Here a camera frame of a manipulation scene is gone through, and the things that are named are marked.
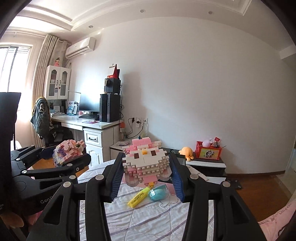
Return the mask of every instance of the cabinet door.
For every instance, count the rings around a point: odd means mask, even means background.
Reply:
[[[58,99],[67,99],[68,98],[68,89],[70,81],[70,69],[60,68],[59,74],[59,90],[58,90]]]
[[[86,152],[91,156],[90,167],[103,163],[103,148],[87,144]]]
[[[47,100],[57,99],[60,67],[48,66],[46,69],[46,87],[44,96]]]

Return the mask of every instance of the pink and white block figure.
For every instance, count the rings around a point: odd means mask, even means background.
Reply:
[[[152,142],[149,137],[133,139],[132,145],[122,147],[126,154],[122,158],[126,183],[135,187],[139,183],[152,187],[158,179],[167,181],[172,171],[169,157],[161,148],[161,141]]]
[[[77,156],[82,155],[83,149],[86,147],[83,140],[76,142],[75,140],[63,141],[57,145],[52,155],[54,165],[60,167],[63,163],[67,163]]]

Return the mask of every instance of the yellow highlighter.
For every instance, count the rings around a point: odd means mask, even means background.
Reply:
[[[134,196],[131,201],[128,202],[128,205],[131,208],[134,208],[136,205],[138,205],[140,202],[144,200],[144,198],[148,195],[149,191],[150,191],[149,187],[144,188],[136,196]]]

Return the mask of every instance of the monitor screen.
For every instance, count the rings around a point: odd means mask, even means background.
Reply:
[[[100,111],[100,95],[81,94],[79,110],[82,111]]]

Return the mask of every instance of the ribbed blue pad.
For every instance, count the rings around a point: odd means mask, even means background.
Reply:
[[[173,163],[173,161],[171,161],[171,159],[170,159],[170,168],[172,170],[171,178],[172,178],[172,182],[173,182],[173,185],[174,185],[176,195],[181,200],[181,202],[183,202],[184,199],[185,199],[185,194],[184,194],[184,191],[183,191],[183,182],[182,182],[182,179],[179,176],[179,173],[177,172],[175,164]]]
[[[119,191],[119,188],[120,188],[120,184],[121,184],[121,180],[122,180],[122,177],[123,177],[123,166],[122,164],[118,166],[117,168],[117,171],[116,171],[116,175],[115,177],[113,178],[113,181],[112,181],[112,192],[111,192],[111,199],[112,201],[114,200],[114,198],[117,197],[117,194],[118,194],[118,191]]]

